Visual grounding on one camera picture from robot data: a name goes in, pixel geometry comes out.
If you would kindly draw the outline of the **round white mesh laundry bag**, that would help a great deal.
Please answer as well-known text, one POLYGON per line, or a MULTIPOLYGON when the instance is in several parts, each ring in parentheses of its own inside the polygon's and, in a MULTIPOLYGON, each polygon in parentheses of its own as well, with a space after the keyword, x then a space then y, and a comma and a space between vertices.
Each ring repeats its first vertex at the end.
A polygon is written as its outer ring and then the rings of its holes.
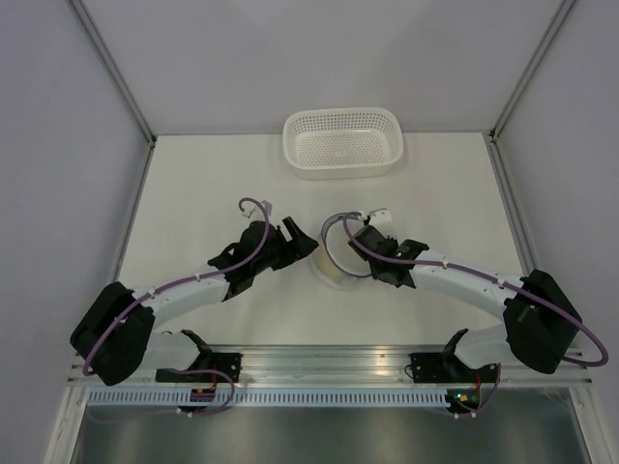
POLYGON ((309 265, 316 277, 324 283, 341 290, 359 286, 371 277, 369 264, 360 258, 348 244, 343 220, 351 232, 364 226, 361 213, 337 213, 327 217, 318 233, 318 248, 310 256, 309 265))

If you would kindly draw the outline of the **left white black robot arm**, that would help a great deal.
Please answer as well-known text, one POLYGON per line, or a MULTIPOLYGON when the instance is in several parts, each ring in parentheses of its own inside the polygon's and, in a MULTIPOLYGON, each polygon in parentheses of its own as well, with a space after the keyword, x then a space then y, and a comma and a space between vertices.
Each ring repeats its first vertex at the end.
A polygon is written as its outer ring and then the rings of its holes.
POLYGON ((212 366, 209 345, 191 330, 161 333, 158 328, 194 309, 239 296, 262 272, 287 268, 317 247, 291 217, 280 226, 254 220, 238 241, 191 275, 149 289, 119 281, 107 284, 70 337, 84 361, 83 375, 115 386, 139 368, 150 368, 164 381, 184 376, 202 382, 212 366))

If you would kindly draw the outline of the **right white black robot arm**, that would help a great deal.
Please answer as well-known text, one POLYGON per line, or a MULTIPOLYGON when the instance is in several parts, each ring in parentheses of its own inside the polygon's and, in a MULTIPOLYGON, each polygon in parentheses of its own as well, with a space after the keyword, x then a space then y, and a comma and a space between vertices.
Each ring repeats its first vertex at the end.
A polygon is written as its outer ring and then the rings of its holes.
POLYGON ((373 279, 440 293, 498 320, 489 329, 462 329, 441 352, 444 375, 462 382, 490 364, 518 361, 552 374, 564 360, 582 319, 556 280, 534 270, 505 275, 450 261, 428 245, 398 242, 372 225, 348 235, 349 246, 368 262, 373 279))

